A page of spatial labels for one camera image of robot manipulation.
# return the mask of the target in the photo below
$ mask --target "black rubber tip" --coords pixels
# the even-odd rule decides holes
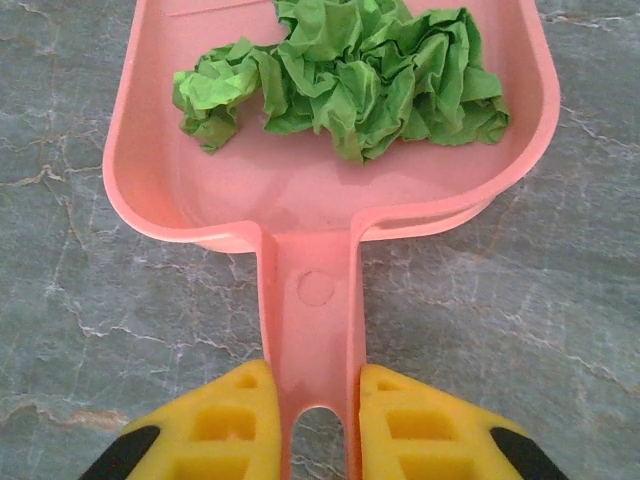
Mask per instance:
[[[491,436],[524,480],[569,480],[530,438],[501,427],[492,428]]]
[[[115,440],[80,480],[126,480],[160,435],[155,426],[141,427]]]

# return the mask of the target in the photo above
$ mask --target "pink dustpan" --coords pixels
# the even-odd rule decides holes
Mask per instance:
[[[263,347],[279,388],[283,478],[298,416],[324,406],[341,419],[349,478],[360,478],[357,379],[365,363],[358,246],[456,227],[542,156],[560,106],[534,0],[408,0],[414,13],[466,6],[499,75],[513,123],[495,146],[396,142],[365,167],[326,136],[263,131],[260,99],[215,155],[178,129],[172,77],[201,53],[276,43],[269,0],[138,0],[104,154],[108,196],[138,231],[258,257]]]

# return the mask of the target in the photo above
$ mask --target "circular mark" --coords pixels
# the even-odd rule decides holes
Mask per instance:
[[[321,307],[333,297],[333,277],[320,270],[312,270],[300,277],[298,296],[310,307]]]

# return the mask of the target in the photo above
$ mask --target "dustpan handle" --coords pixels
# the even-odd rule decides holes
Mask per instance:
[[[348,478],[360,478],[358,378],[366,361],[359,242],[349,232],[263,238],[258,253],[262,341],[282,425],[282,478],[301,413],[342,421]]]

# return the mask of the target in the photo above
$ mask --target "crumpled paper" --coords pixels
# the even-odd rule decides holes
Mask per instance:
[[[465,8],[413,17],[401,0],[275,0],[289,33],[214,48],[174,76],[180,128],[213,153],[238,130],[258,89],[265,130],[331,132],[336,152],[364,163],[397,138],[440,145],[498,142],[509,123],[498,77]]]

